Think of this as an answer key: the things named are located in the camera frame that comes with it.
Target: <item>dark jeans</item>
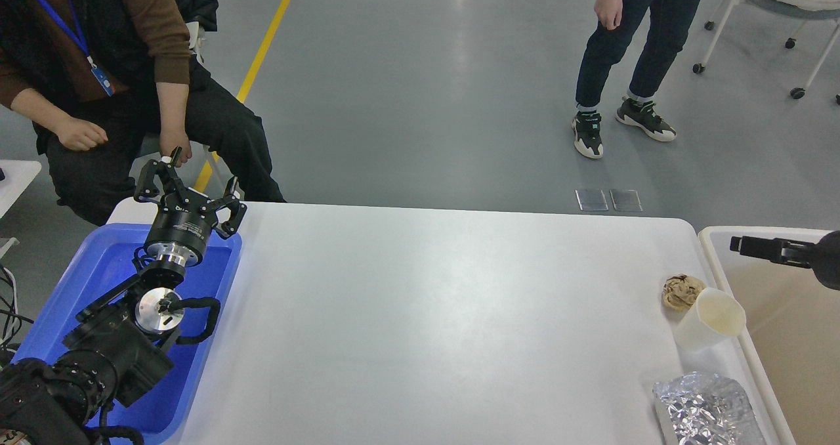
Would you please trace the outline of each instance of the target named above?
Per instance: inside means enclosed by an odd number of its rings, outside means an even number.
[[[133,89],[112,98],[82,104],[74,113],[101,126],[108,142],[88,152],[66,149],[50,134],[46,142],[55,194],[79,217],[105,224],[120,200],[131,197],[129,176],[146,133],[160,131],[157,94]],[[240,178],[247,200],[285,202],[271,179],[271,158],[260,117],[216,83],[194,59],[186,104],[186,134],[210,146]]]
[[[633,72],[630,91],[653,97],[688,38],[700,0],[623,0],[621,24],[609,32],[599,23],[586,43],[580,63],[576,99],[584,107],[600,103],[600,93],[613,64],[621,61],[633,34],[650,9],[650,32]]]

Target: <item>yellow floor line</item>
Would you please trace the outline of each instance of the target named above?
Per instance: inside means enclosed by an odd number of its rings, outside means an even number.
[[[254,80],[256,80],[258,72],[260,72],[262,63],[265,60],[265,55],[268,54],[268,49],[271,47],[271,41],[274,40],[274,35],[276,35],[277,29],[280,28],[280,23],[283,20],[283,15],[285,15],[285,10],[289,8],[289,2],[291,2],[291,0],[280,1],[280,6],[277,7],[277,11],[271,20],[271,24],[269,24],[268,29],[265,32],[265,36],[263,36],[260,49],[257,50],[257,54],[254,56],[254,61],[251,63],[248,74],[245,75],[240,91],[236,93],[236,98],[243,104],[245,99],[248,98],[248,94],[251,92],[251,86],[254,84]],[[219,160],[219,155],[216,154],[216,152],[213,152],[213,160]],[[210,181],[210,176],[212,174],[213,168],[210,167],[210,163],[205,161],[204,167],[202,167],[201,173],[198,174],[198,179],[196,179],[196,183],[193,188],[195,188],[198,192],[204,192],[207,190],[207,183]]]

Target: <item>chair leg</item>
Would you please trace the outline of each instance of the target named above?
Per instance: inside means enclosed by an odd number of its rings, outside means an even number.
[[[705,28],[707,30],[711,30],[711,27],[715,24],[715,18],[717,17],[718,12],[720,12],[721,9],[723,9],[723,6],[729,3],[729,1],[730,0],[721,0],[721,2],[718,3],[717,7],[715,7],[715,11],[711,13],[711,18],[709,18],[709,21],[706,22]]]
[[[213,170],[213,178],[216,179],[216,182],[218,182],[219,186],[223,189],[225,187],[225,181],[222,179],[222,173],[219,171],[219,164],[216,162],[216,158],[218,158],[218,156],[210,151],[209,146],[201,146],[204,148],[204,159],[207,160],[207,164],[209,164],[210,169]]]
[[[791,48],[796,46],[796,36],[798,36],[799,32],[801,32],[802,29],[805,28],[806,23],[808,23],[808,20],[802,20],[802,23],[800,23],[799,26],[796,27],[795,32],[793,32],[793,35],[791,35],[790,38],[788,38],[785,42],[785,48],[790,50]]]
[[[732,14],[732,8],[734,8],[735,5],[737,5],[740,2],[741,2],[741,0],[728,0],[728,3],[726,4],[726,12],[724,12],[723,17],[721,18],[720,26],[717,26],[717,29],[715,30],[715,35],[711,38],[711,43],[709,44],[709,49],[706,50],[705,56],[703,56],[702,61],[699,62],[699,63],[696,63],[694,65],[695,74],[700,74],[701,72],[703,72],[705,70],[705,65],[706,65],[706,63],[709,62],[709,58],[711,58],[712,51],[715,50],[715,45],[717,44],[717,40],[718,40],[718,38],[721,37],[721,32],[723,32],[723,27],[726,26],[726,21],[729,20],[729,15]]]
[[[831,47],[834,46],[834,42],[837,41],[837,36],[840,36],[840,20],[837,20],[837,26],[834,27],[834,33],[831,35],[831,39],[828,39],[828,43],[826,44],[826,48],[822,50],[822,56],[820,56],[820,61],[816,63],[814,71],[811,72],[810,77],[808,77],[808,82],[805,84],[804,89],[808,89],[810,83],[814,81],[814,77],[816,77],[817,72],[820,71],[822,67],[822,63],[826,61],[826,57],[828,56],[829,51],[831,51]]]

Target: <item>brown sweater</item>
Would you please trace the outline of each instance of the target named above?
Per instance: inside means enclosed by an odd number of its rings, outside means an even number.
[[[73,89],[80,101],[87,102],[106,98],[105,91],[91,74],[90,63],[79,47],[61,30],[37,0],[26,0],[31,11],[44,24],[44,30],[52,41],[61,61],[71,79]],[[47,0],[65,20],[71,29],[75,29],[68,0]],[[155,81],[157,83],[190,82],[189,72],[189,31],[180,17],[175,0],[123,0],[126,11],[131,16],[137,34],[149,47],[149,56],[155,59]],[[128,87],[120,83],[113,74],[102,68],[111,79],[117,93]],[[0,104],[11,107],[12,101],[20,91],[32,88],[18,68],[6,59],[0,50]]]

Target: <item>cup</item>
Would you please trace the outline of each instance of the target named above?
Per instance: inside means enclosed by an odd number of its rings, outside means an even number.
[[[681,349],[699,352],[726,338],[737,337],[747,325],[747,314],[735,298],[707,287],[674,329]]]

